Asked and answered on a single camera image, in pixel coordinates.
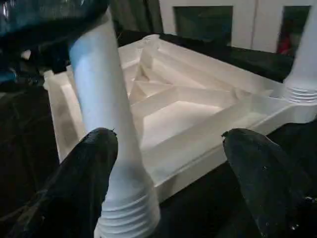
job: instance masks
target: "cabinet door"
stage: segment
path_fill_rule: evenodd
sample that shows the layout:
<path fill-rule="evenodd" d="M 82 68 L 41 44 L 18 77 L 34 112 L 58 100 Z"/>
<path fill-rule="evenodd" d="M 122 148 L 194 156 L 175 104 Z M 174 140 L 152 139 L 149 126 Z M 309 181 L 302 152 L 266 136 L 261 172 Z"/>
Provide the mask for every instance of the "cabinet door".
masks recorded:
<path fill-rule="evenodd" d="M 280 53 L 287 45 L 299 44 L 314 1 L 259 0 L 252 49 Z"/>
<path fill-rule="evenodd" d="M 159 0 L 166 34 L 212 40 L 229 33 L 234 47 L 250 49 L 256 0 Z"/>

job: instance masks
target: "dark curtain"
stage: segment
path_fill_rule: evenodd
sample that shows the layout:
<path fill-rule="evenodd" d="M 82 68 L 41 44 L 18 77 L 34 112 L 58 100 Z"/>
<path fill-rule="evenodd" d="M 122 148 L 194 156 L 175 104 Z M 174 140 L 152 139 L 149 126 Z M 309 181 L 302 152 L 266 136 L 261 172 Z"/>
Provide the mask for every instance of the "dark curtain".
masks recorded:
<path fill-rule="evenodd" d="M 114 21 L 124 30 L 161 33 L 159 0 L 110 0 Z"/>

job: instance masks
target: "white cabinet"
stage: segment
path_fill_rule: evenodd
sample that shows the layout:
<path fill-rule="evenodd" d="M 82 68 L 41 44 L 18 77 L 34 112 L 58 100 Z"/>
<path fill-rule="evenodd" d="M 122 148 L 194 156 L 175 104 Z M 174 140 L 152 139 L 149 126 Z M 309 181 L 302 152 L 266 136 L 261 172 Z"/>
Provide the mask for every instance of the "white cabinet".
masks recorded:
<path fill-rule="evenodd" d="M 316 0 L 159 0 L 163 29 L 177 35 L 179 7 L 232 7 L 231 45 L 276 52 L 283 16 L 289 6 L 311 6 Z M 188 20 L 188 28 L 195 28 Z"/>
<path fill-rule="evenodd" d="M 164 32 L 176 35 L 176 7 L 232 6 L 231 45 L 250 49 L 254 27 L 256 0 L 160 0 Z"/>
<path fill-rule="evenodd" d="M 311 6 L 315 0 L 259 0 L 252 49 L 276 52 L 283 14 L 288 6 Z"/>

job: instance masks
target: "black surface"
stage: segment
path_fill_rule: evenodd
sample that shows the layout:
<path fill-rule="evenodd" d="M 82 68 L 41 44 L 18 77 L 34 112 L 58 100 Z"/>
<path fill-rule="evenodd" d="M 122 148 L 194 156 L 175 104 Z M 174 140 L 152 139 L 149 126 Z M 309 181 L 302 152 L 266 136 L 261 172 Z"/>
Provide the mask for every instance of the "black surface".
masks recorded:
<path fill-rule="evenodd" d="M 119 45 L 129 44 L 146 35 L 124 31 L 119 36 Z M 293 63 L 293 59 L 286 56 L 245 51 L 170 35 L 161 37 L 276 81 L 282 81 L 287 76 Z M 30 199 L 58 165 L 58 159 L 45 90 L 2 98 L 0 110 L 1 163 L 9 164 L 0 167 L 7 170 L 5 173 L 1 171 L 1 174 L 8 174 L 2 179 L 3 182 L 0 181 L 1 191 L 5 191 L 5 195 L 0 198 L 1 204 L 6 204 L 0 209 L 1 217 Z M 317 122 L 288 124 L 269 137 L 291 156 L 304 158 L 317 154 L 316 131 Z M 316 171 L 311 165 L 307 166 L 311 167 L 312 172 Z M 21 179 L 14 180 L 14 174 L 20 174 Z M 252 237 L 259 235 L 241 196 L 239 184 L 227 163 L 162 203 L 161 213 L 157 237 L 204 238 L 214 237 L 215 234 L 217 237 L 228 237 L 230 234 L 229 237 L 233 238 L 251 237 L 246 234 L 254 234 Z"/>
<path fill-rule="evenodd" d="M 298 219 L 298 207 L 314 181 L 296 158 L 264 135 L 236 128 L 223 137 L 226 157 L 262 236 L 294 237 L 294 230 L 305 226 Z"/>

